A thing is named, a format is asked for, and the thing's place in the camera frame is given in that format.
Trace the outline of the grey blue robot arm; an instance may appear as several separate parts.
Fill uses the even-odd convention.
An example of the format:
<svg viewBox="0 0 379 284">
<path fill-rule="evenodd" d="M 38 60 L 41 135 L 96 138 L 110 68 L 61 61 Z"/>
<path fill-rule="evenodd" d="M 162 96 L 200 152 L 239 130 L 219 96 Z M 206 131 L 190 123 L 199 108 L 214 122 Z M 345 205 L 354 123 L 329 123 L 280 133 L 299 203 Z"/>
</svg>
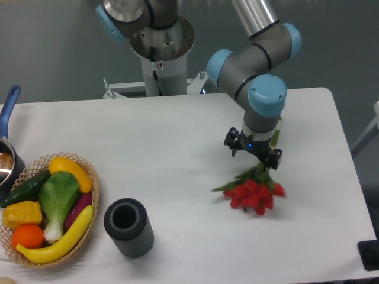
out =
<svg viewBox="0 0 379 284">
<path fill-rule="evenodd" d="M 270 70 L 298 53 L 298 29 L 281 23 L 268 1 L 234 1 L 249 45 L 239 53 L 215 52 L 206 66 L 208 78 L 244 111 L 241 130 L 231 128 L 225 145 L 247 151 L 276 169 L 282 151 L 270 146 L 285 107 L 287 87 Z M 178 14 L 177 1 L 102 1 L 95 10 L 116 41 L 128 40 L 140 57 L 148 96 L 187 93 L 187 56 L 194 29 Z"/>
</svg>

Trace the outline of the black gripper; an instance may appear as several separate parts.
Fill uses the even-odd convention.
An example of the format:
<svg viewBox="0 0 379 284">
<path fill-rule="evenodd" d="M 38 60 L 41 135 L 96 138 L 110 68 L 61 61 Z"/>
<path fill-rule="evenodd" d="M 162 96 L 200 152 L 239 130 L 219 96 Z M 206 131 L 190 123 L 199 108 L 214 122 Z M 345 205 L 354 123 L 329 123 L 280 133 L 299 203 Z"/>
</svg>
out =
<svg viewBox="0 0 379 284">
<path fill-rule="evenodd" d="M 241 133 L 239 133 L 236 128 L 231 127 L 224 139 L 224 145 L 231 149 L 232 157 L 243 149 L 256 156 L 267 169 L 277 170 L 281 163 L 283 151 L 269 147 L 273 135 L 274 129 L 260 133 L 250 129 L 247 125 L 243 125 Z"/>
</svg>

